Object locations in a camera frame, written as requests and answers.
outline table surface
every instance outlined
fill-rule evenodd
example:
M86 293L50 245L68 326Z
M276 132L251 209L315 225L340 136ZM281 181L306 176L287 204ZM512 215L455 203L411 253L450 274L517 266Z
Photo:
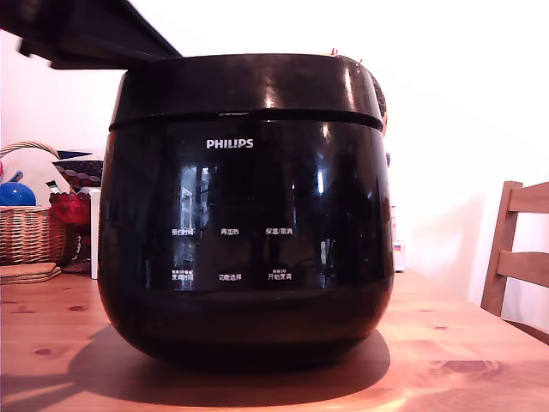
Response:
M270 375L179 371L110 326L95 281L2 286L2 410L541 411L549 346L421 276L340 363Z

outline dark overhead object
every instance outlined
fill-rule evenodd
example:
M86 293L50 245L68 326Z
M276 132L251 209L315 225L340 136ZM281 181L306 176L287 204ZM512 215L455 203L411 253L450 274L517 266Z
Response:
M58 150L57 154L59 155L59 159L71 159L73 157L91 155L88 152L75 152L74 150Z
M181 55L126 0L0 0L0 28L54 69L129 69Z

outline wooden chair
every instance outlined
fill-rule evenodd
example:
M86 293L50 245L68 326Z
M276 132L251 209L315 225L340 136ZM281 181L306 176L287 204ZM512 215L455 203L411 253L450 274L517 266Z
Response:
M501 316L508 277L549 288L549 253L511 252L519 212L549 214L549 182L529 187L522 187L520 182L504 183L480 304L496 316ZM506 322L549 344L549 335L541 330L519 322Z

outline glossy black surface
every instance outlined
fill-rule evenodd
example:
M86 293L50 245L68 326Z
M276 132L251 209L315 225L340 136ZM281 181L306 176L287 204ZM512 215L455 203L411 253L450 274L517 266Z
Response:
M112 128L168 116L261 112L260 118L285 118L281 111L383 128L368 70L350 58L299 54L175 58L129 70Z
M381 133L359 124L225 116L117 129L100 220L112 324L186 367L333 359L389 303L386 168Z

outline basket handle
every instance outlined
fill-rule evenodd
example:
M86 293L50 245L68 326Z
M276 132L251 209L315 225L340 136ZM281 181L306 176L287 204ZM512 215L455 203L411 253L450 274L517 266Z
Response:
M15 152L20 148L39 148L48 153L51 153L58 160L61 160L59 153L53 147L48 146L47 144L38 143L38 142L19 142L19 143L9 144L8 146L0 150L0 159L3 158L8 153Z

